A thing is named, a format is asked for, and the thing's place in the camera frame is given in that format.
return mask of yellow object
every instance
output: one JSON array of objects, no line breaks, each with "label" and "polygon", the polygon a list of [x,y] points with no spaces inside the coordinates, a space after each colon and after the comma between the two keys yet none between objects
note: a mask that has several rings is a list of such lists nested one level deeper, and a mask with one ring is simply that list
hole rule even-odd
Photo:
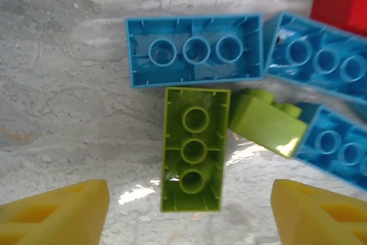
[{"label": "yellow object", "polygon": [[109,204],[89,180],[0,205],[0,245],[98,245]]},{"label": "yellow object", "polygon": [[283,245],[367,244],[367,202],[278,179],[271,205]]}]

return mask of gray marble floor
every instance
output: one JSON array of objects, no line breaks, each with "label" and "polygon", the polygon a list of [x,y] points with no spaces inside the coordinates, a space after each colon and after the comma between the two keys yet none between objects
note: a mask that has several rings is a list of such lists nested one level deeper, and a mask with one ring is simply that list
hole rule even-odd
[{"label": "gray marble floor", "polygon": [[[0,0],[0,203],[105,178],[101,244],[280,244],[269,197],[290,178],[367,199],[355,188],[229,133],[220,213],[159,212],[163,89],[132,90],[126,16],[279,10],[312,0]],[[279,100],[341,102],[265,79]]]}]

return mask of green lego brick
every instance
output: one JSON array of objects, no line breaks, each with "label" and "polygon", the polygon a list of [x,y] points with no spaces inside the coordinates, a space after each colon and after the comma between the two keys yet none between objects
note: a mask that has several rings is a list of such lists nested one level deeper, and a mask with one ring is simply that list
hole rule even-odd
[{"label": "green lego brick", "polygon": [[167,87],[162,212],[219,211],[231,91]]},{"label": "green lego brick", "polygon": [[302,110],[289,103],[275,103],[265,90],[246,88],[232,96],[229,128],[274,153],[291,158],[307,124],[298,119]]}]

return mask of marble surface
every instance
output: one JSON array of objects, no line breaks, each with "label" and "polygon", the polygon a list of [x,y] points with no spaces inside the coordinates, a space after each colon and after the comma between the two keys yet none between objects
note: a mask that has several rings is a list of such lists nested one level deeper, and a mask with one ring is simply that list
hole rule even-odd
[{"label": "marble surface", "polygon": [[[0,0],[0,203],[105,178],[101,244],[280,244],[269,197],[290,178],[361,199],[355,188],[228,134],[220,213],[159,212],[163,89],[132,90],[124,18],[279,10],[312,0]],[[278,100],[341,102],[265,79]]]}]

